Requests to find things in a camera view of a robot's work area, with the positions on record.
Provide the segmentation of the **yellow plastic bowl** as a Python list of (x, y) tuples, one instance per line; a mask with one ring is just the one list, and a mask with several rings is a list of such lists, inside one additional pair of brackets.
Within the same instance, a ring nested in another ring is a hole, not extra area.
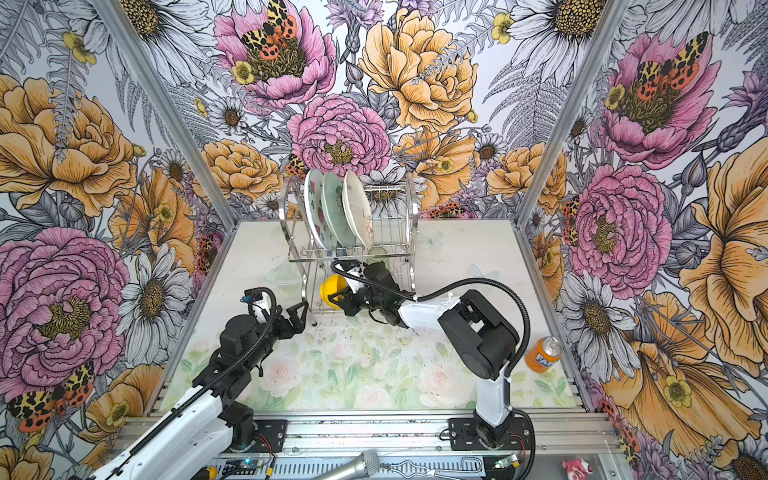
[(347, 283), (344, 277), (333, 274), (329, 276), (320, 287), (321, 300), (332, 309), (341, 310), (341, 307), (334, 303), (332, 299), (336, 294), (341, 292), (347, 287)]

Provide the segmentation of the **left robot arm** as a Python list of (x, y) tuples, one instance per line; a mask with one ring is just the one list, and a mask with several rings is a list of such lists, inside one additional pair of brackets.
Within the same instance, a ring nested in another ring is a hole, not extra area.
[(253, 409), (238, 397), (275, 344), (304, 331), (308, 311), (305, 301), (283, 309), (258, 296), (248, 313), (226, 323), (219, 348), (182, 399), (92, 479), (192, 479), (226, 450), (251, 446)]

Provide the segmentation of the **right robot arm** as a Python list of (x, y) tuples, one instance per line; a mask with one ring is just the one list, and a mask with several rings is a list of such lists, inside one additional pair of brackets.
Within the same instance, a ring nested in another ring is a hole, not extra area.
[[(430, 294), (399, 288), (384, 262), (334, 260), (321, 297), (353, 317), (365, 310), (372, 320), (403, 329), (442, 331), (464, 366), (477, 379), (473, 418), (476, 436), (488, 449), (498, 449), (509, 431), (514, 408), (510, 400), (511, 373), (522, 359), (531, 337), (531, 322), (520, 296), (498, 280), (464, 278)], [(474, 287), (497, 289), (517, 306), (522, 329), (517, 330), (500, 310)]]

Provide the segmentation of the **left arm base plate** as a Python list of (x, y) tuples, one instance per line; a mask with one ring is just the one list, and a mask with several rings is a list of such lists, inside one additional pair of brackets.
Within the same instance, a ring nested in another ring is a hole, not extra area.
[(287, 437), (288, 421), (283, 419), (253, 421), (254, 433), (252, 438), (233, 452), (247, 454), (277, 454), (283, 451)]

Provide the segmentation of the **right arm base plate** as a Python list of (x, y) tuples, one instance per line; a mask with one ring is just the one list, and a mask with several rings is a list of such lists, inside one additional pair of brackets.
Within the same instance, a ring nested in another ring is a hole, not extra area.
[(497, 427), (479, 418), (450, 418), (441, 433), (453, 451), (520, 451), (530, 446), (533, 434), (532, 422), (520, 415)]

